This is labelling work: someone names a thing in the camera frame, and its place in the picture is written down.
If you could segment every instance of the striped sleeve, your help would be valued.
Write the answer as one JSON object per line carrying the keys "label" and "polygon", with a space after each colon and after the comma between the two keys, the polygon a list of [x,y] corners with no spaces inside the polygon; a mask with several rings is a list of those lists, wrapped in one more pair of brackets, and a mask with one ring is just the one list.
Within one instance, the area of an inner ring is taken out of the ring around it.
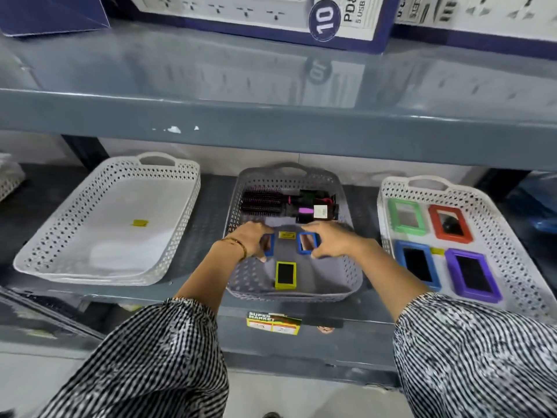
{"label": "striped sleeve", "polygon": [[557,416],[557,329],[427,293],[400,315],[394,356],[417,418]]}
{"label": "striped sleeve", "polygon": [[110,333],[39,417],[217,417],[227,397],[214,314],[169,299]]}

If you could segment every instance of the white tray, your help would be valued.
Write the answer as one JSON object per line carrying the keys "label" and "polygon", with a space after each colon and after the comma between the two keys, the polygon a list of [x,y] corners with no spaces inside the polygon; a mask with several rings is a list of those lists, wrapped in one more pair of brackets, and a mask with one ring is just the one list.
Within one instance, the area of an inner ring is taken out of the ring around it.
{"label": "white tray", "polygon": [[[430,189],[424,188],[423,185],[416,186],[427,181],[433,181],[437,187],[444,188]],[[414,236],[395,232],[390,225],[390,213],[386,204],[388,198],[417,202],[426,224],[427,234]],[[430,204],[459,208],[470,228],[473,242],[461,244],[438,239],[427,210]],[[501,290],[503,300],[497,304],[474,302],[532,316],[547,323],[557,323],[557,301],[551,289],[503,215],[484,192],[469,186],[452,184],[437,176],[424,175],[412,178],[392,176],[381,183],[377,210],[383,248],[388,253],[394,256],[393,241],[396,239],[443,250],[457,248],[483,253]],[[433,260],[442,286],[439,292],[454,298],[470,300],[456,295],[453,291],[444,255],[433,255]]]}
{"label": "white tray", "polygon": [[[171,165],[153,164],[161,162]],[[170,266],[199,187],[194,161],[164,153],[110,158],[46,220],[13,266],[59,282],[155,283]]]}
{"label": "white tray", "polygon": [[0,153],[0,201],[25,179],[25,173],[10,154]]}

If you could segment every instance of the product box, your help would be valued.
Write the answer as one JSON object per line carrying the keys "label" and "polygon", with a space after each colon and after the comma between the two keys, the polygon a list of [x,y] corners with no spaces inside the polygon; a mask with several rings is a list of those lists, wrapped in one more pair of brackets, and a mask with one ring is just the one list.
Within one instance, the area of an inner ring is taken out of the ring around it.
{"label": "product box", "polygon": [[109,28],[100,0],[2,0],[0,30],[9,37]]}
{"label": "product box", "polygon": [[393,36],[557,60],[557,0],[401,0]]}
{"label": "product box", "polygon": [[400,0],[116,0],[135,20],[380,53]]}

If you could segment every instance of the blue frame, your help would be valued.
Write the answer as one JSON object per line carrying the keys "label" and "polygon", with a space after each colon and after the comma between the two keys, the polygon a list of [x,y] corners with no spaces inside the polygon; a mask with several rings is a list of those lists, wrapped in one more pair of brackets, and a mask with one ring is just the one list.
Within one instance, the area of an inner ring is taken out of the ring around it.
{"label": "blue frame", "polygon": [[266,257],[273,256],[273,254],[275,253],[275,233],[272,233],[270,236],[271,236],[271,247],[269,248],[268,251],[263,251]]}
{"label": "blue frame", "polygon": [[404,248],[419,249],[423,251],[426,255],[427,267],[429,269],[429,274],[431,275],[431,282],[424,281],[431,289],[435,291],[441,290],[441,282],[439,281],[439,276],[437,275],[437,269],[435,268],[435,263],[433,262],[433,256],[431,255],[431,250],[428,245],[416,244],[415,242],[408,241],[394,241],[394,256],[397,262],[408,269],[406,266],[406,258],[404,257]]}
{"label": "blue frame", "polygon": [[304,251],[303,250],[302,240],[300,239],[301,235],[311,235],[314,239],[314,246],[317,248],[317,246],[319,245],[319,239],[317,238],[317,233],[315,233],[315,232],[296,233],[296,244],[298,246],[298,253],[300,255],[311,255],[311,252],[312,252],[313,249],[310,249],[309,251]]}

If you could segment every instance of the bracelet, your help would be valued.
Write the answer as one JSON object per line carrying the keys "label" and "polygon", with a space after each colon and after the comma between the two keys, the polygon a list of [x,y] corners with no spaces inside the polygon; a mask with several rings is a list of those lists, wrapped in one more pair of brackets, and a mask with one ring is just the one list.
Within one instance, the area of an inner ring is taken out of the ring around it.
{"label": "bracelet", "polygon": [[243,251],[244,251],[244,256],[242,257],[242,259],[241,259],[239,262],[242,262],[243,260],[245,260],[245,259],[247,258],[247,249],[246,249],[246,247],[244,246],[244,244],[241,243],[238,239],[236,239],[235,237],[229,237],[229,236],[227,236],[226,238],[220,239],[220,240],[221,240],[221,241],[231,241],[232,243],[234,243],[234,244],[236,244],[236,245],[239,245],[239,246],[243,249]]}

